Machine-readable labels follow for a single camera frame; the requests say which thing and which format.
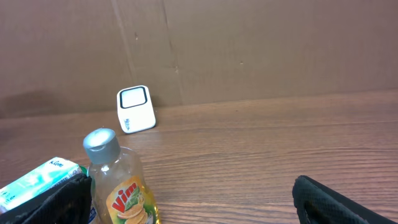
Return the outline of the yellow dish soap bottle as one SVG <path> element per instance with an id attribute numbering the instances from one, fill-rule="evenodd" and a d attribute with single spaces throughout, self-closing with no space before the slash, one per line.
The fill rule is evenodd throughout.
<path id="1" fill-rule="evenodd" d="M 101 223 L 160 224 L 154 194 L 138 153 L 119 145 L 116 133 L 99 128 L 83 140 L 90 159 L 91 196 Z"/>

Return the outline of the teal tissue pack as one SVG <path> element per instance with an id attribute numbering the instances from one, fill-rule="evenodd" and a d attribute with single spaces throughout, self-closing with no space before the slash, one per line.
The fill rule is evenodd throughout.
<path id="1" fill-rule="evenodd" d="M 31 212 L 65 182 L 85 173 L 86 169 L 78 164 L 54 157 L 1 189 L 1 214 Z"/>

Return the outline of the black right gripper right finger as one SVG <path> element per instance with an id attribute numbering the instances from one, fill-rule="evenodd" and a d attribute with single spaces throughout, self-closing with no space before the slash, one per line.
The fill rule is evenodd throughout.
<path id="1" fill-rule="evenodd" d="M 306 175 L 296 178 L 292 196 L 300 224 L 396 224 Z"/>

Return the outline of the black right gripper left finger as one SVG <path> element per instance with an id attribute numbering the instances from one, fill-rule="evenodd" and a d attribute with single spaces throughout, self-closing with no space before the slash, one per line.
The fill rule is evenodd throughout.
<path id="1" fill-rule="evenodd" d="M 77 174 L 1 214 L 5 224 L 88 224 L 92 178 Z"/>

